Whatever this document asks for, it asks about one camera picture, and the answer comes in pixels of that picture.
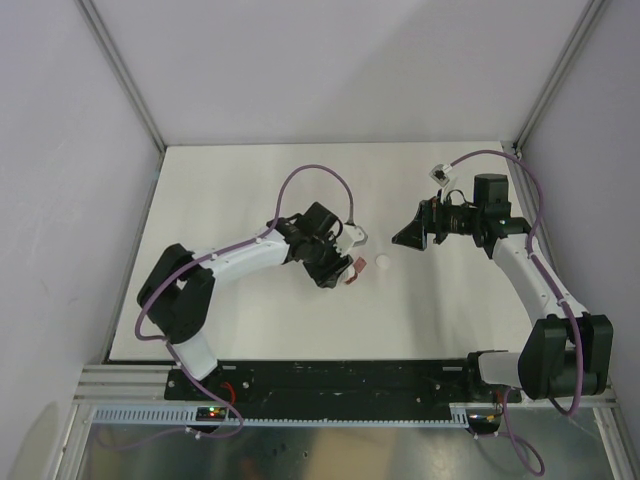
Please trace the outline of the red pill organizer box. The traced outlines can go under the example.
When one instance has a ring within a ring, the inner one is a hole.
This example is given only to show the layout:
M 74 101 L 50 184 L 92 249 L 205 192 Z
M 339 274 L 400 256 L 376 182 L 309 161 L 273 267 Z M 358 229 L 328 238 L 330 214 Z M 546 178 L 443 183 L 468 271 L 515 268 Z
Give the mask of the red pill organizer box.
M 351 285 L 355 282 L 362 271 L 367 265 L 366 260 L 363 257 L 358 257 L 344 272 L 343 283 L 345 285 Z

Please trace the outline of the white bottle cap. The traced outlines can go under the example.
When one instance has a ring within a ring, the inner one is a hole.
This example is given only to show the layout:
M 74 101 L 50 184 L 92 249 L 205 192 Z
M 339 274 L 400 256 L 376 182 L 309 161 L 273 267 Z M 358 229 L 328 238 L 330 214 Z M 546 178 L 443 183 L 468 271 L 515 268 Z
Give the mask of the white bottle cap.
M 391 267 L 391 259 L 386 254 L 379 254 L 375 259 L 375 263 L 382 270 L 388 270 Z

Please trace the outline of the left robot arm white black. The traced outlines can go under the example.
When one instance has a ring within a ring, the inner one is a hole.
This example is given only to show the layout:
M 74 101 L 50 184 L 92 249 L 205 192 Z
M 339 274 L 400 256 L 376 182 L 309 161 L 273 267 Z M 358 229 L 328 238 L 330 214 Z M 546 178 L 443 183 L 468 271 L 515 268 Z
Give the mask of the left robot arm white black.
M 367 240 L 355 223 L 343 222 L 318 202 L 303 214 L 279 217 L 256 237 L 196 254 L 177 243 L 167 247 L 143 283 L 141 317 L 188 372 L 187 387 L 201 399 L 221 389 L 218 359 L 204 334 L 214 293 L 266 268 L 299 262 L 320 288 L 334 288 L 353 265 L 350 252 Z

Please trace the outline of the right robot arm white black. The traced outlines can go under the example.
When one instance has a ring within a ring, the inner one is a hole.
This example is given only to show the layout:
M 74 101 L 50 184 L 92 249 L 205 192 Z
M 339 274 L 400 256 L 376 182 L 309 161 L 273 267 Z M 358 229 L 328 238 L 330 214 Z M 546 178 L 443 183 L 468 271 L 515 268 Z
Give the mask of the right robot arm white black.
M 520 389 L 533 400 L 600 395 L 607 385 L 612 323 L 589 313 L 569 293 L 530 231 L 526 219 L 511 214 L 507 177 L 479 174 L 472 201 L 454 204 L 439 192 L 421 201 L 412 221 L 392 239 L 423 251 L 428 242 L 470 236 L 524 305 L 532 330 L 521 352 L 479 352 L 478 366 L 463 374 L 463 391 L 476 401 L 486 400 L 498 385 Z

